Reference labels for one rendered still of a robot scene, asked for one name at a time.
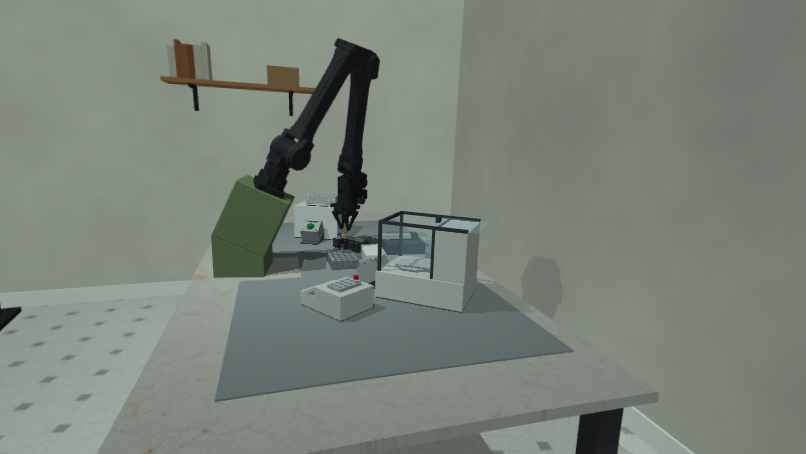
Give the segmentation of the grey bench mat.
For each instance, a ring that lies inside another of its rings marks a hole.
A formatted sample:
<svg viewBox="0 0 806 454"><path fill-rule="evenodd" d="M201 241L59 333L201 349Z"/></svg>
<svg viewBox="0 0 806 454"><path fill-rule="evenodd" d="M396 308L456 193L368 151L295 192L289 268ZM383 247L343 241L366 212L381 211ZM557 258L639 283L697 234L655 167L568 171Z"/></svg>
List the grey bench mat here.
<svg viewBox="0 0 806 454"><path fill-rule="evenodd" d="M283 223L274 258L297 257L299 278L240 281L215 402L310 387L574 352L476 281L462 312L375 296L339 321L301 304L300 291L358 275L332 270L332 239L300 243Z"/></svg>

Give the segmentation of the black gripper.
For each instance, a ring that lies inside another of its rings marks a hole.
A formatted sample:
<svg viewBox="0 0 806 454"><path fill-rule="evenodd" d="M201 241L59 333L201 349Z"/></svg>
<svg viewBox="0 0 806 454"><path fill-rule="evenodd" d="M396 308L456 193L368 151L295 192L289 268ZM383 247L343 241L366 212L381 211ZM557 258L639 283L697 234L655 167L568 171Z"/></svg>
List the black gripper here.
<svg viewBox="0 0 806 454"><path fill-rule="evenodd" d="M339 225L339 228L343 229L345 223L347 231L351 229L352 224L358 215L358 211L356 211L356 209L360 209L360 205L351 205L351 192L353 192L353 190L342 192L338 190L338 203L330 204L330 207L334 207L334 211L332 211L332 214L335 217ZM342 214L342 223L340 223L338 217L339 214ZM350 222L349 222L349 216L352 216Z"/></svg>

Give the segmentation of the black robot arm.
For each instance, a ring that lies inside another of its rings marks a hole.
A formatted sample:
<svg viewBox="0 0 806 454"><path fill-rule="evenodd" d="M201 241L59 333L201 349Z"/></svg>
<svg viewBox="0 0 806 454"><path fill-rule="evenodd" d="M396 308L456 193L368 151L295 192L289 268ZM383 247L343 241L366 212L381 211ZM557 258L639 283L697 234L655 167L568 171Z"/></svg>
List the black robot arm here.
<svg viewBox="0 0 806 454"><path fill-rule="evenodd" d="M300 171L309 164L314 135L351 72L345 140L337 165L337 171L344 175L338 176L338 190L353 190L351 205L365 203L367 174L359 175L363 163L362 140L369 87L371 80L378 78L380 59L373 51L344 41L337 38L334 43L334 56L298 120L271 142L264 169L253 179L256 189L283 199L289 169Z"/></svg>

